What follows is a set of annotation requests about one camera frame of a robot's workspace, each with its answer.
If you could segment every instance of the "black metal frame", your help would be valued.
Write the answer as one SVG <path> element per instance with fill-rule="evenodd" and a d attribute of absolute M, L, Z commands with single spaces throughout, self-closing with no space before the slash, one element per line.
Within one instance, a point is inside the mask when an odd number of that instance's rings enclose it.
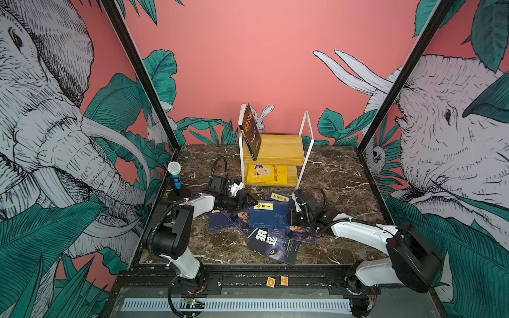
<path fill-rule="evenodd" d="M 168 123 L 168 119 L 166 117 L 166 113 L 162 109 L 161 102 L 159 101 L 159 97 L 157 97 L 157 92 L 152 85 L 152 81 L 150 80 L 149 75 L 147 74 L 147 70 L 145 65 L 143 64 L 142 58 L 138 54 L 138 50 L 136 49 L 136 45 L 132 41 L 131 34 L 127 26 L 125 25 L 124 18 L 120 14 L 120 11 L 117 9 L 117 3 L 115 0 L 101 0 L 104 10 L 106 11 L 113 28 L 117 32 L 117 36 L 119 37 L 122 46 L 124 46 L 124 50 L 127 53 L 127 57 L 131 61 L 131 64 L 134 68 L 134 71 L 138 77 L 138 80 L 142 84 L 147 97 L 149 98 L 152 107 L 154 108 L 159 121 L 168 135 L 168 139 L 170 145 L 173 148 L 173 151 L 176 151 L 180 148 L 179 142 L 177 141 L 177 137 L 173 133 L 172 128 Z"/>
<path fill-rule="evenodd" d="M 455 0 L 441 0 L 440 3 L 438 4 L 437 9 L 431 16 L 430 20 L 428 21 L 428 24 L 426 24 L 426 27 L 422 31 L 419 39 L 417 40 L 417 43 L 415 43 L 412 52 L 410 53 L 405 64 L 403 65 L 400 74 L 398 75 L 396 81 L 390 88 L 389 93 L 385 97 L 382 106 L 380 106 L 380 109 L 378 110 L 378 113 L 373 119 L 373 122 L 371 123 L 366 134 L 362 138 L 359 147 L 357 147 L 357 149 L 360 152 L 364 152 L 364 150 L 366 149 L 367 143 L 371 140 L 371 137 L 373 137 L 376 130 L 382 123 L 382 120 L 384 119 L 385 115 L 387 115 L 387 112 L 394 104 L 396 97 L 398 96 L 401 89 L 405 85 L 410 74 L 412 74 L 413 69 L 417 65 L 417 62 L 419 62 L 419 59 L 424 54 L 424 51 L 431 42 L 431 39 L 435 35 L 435 32 L 438 30 L 440 24 L 444 20 L 445 15 L 449 12 L 451 7 L 453 6 L 454 1 Z"/>

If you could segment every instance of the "marble surface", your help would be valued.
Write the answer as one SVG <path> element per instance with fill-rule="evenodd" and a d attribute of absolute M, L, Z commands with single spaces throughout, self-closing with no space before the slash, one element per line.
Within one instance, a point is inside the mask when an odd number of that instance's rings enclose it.
<path fill-rule="evenodd" d="M 240 156 L 238 146 L 186 145 L 182 147 L 178 161 L 182 165 L 182 183 L 191 192 L 204 190 L 214 160 L 223 155 L 228 162 L 231 179 L 240 179 Z M 220 161 L 215 174 L 223 174 Z M 309 157 L 300 188 L 321 187 L 327 195 L 331 209 L 357 218 L 385 224 L 378 204 L 357 155 L 352 147 L 315 146 Z M 292 193 L 290 187 L 247 186 L 246 190 L 258 199 L 266 199 L 270 190 Z M 318 202 L 321 194 L 316 191 Z M 193 221 L 189 249 L 204 264 L 278 264 L 266 256 L 246 247 L 248 239 L 235 227 L 221 231 L 208 231 L 208 215 Z M 351 264 L 357 259 L 374 260 L 385 257 L 380 251 L 361 243 L 324 235 L 316 244 L 301 244 L 297 264 Z M 141 264 L 158 263 L 144 250 Z"/>

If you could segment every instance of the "book cover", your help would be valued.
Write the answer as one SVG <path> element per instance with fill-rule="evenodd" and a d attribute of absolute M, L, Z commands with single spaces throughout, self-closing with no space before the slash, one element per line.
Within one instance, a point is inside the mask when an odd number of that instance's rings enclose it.
<path fill-rule="evenodd" d="M 250 164 L 247 168 L 247 182 L 252 184 L 286 185 L 287 175 L 286 166 Z"/>
<path fill-rule="evenodd" d="M 317 241 L 313 230 L 304 226 L 290 225 L 290 228 L 270 228 L 269 236 L 308 244 L 315 244 Z"/>
<path fill-rule="evenodd" d="M 288 202 L 258 201 L 258 205 L 248 211 L 250 227 L 290 228 Z"/>
<path fill-rule="evenodd" d="M 284 194 L 284 193 L 272 190 L 267 195 L 267 200 L 268 201 L 288 202 L 288 208 L 295 210 L 295 201 L 293 201 L 291 194 Z"/>
<path fill-rule="evenodd" d="M 242 137 L 244 137 L 247 148 L 251 153 L 251 157 L 253 161 L 256 161 L 258 153 L 260 152 L 260 146 L 262 145 L 262 138 L 256 126 L 256 118 L 253 116 L 249 104 L 242 104 L 240 107 L 239 127 L 240 133 Z"/>
<path fill-rule="evenodd" d="M 257 229 L 247 243 L 249 249 L 291 266 L 297 261 L 299 245 L 294 240 L 271 237 L 262 228 Z"/>
<path fill-rule="evenodd" d="M 249 227 L 249 209 L 245 211 L 226 211 L 221 210 L 221 213 L 226 215 L 228 219 L 241 231 L 246 237 L 250 237 L 257 228 Z"/>
<path fill-rule="evenodd" d="M 212 210 L 209 213 L 209 232 L 234 226 L 230 219 L 221 213 L 222 209 Z"/>

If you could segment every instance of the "microphone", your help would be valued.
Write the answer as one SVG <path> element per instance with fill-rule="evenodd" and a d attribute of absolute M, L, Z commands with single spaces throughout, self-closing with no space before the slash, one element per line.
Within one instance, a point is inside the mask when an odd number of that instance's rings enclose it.
<path fill-rule="evenodd" d="M 182 185 L 180 184 L 181 168 L 182 167 L 180 166 L 180 163 L 178 163 L 177 161 L 172 161 L 168 165 L 168 172 L 171 173 L 173 181 L 175 183 L 175 188 L 177 188 L 178 190 L 182 187 Z"/>

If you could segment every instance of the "pink wall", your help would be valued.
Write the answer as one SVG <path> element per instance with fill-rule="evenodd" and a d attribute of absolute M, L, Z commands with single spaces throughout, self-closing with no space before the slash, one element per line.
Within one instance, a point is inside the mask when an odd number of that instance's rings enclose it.
<path fill-rule="evenodd" d="M 126 3 L 126 21 L 146 58 L 156 49 L 175 54 L 175 121 L 185 117 L 236 121 L 242 103 L 264 119 L 266 132 L 298 133 L 305 110 L 315 135 L 326 108 L 359 117 L 369 96 L 342 84 L 313 55 L 339 49 L 382 77 L 402 66 L 416 38 L 418 0 L 408 1 L 175 1 L 156 0 L 156 26 Z M 200 143 L 184 132 L 187 143 Z"/>

